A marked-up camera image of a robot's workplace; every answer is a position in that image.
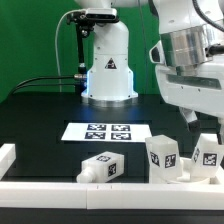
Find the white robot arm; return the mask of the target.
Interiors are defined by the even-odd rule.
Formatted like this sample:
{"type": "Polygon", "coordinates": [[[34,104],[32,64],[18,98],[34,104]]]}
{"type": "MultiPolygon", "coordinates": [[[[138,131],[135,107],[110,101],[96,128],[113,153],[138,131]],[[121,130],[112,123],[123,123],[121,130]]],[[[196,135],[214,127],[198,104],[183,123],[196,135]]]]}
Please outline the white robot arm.
{"type": "Polygon", "coordinates": [[[224,143],[224,14],[219,0],[74,0],[82,8],[81,35],[94,34],[93,64],[87,71],[86,102],[106,105],[131,101],[133,72],[128,66],[128,26],[120,7],[148,5],[159,24],[149,49],[160,93],[180,108],[189,126],[198,112],[218,118],[224,143]]]}

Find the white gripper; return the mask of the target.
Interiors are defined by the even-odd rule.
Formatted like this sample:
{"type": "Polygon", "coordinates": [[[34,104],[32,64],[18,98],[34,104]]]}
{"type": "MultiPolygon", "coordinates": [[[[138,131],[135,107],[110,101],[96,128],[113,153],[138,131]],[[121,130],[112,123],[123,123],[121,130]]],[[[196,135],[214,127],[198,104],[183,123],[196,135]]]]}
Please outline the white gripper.
{"type": "Polygon", "coordinates": [[[155,73],[162,98],[166,103],[180,107],[188,131],[200,130],[200,121],[194,111],[215,116],[220,124],[218,142],[224,145],[224,64],[203,63],[188,68],[184,74],[157,64],[155,73]]]}

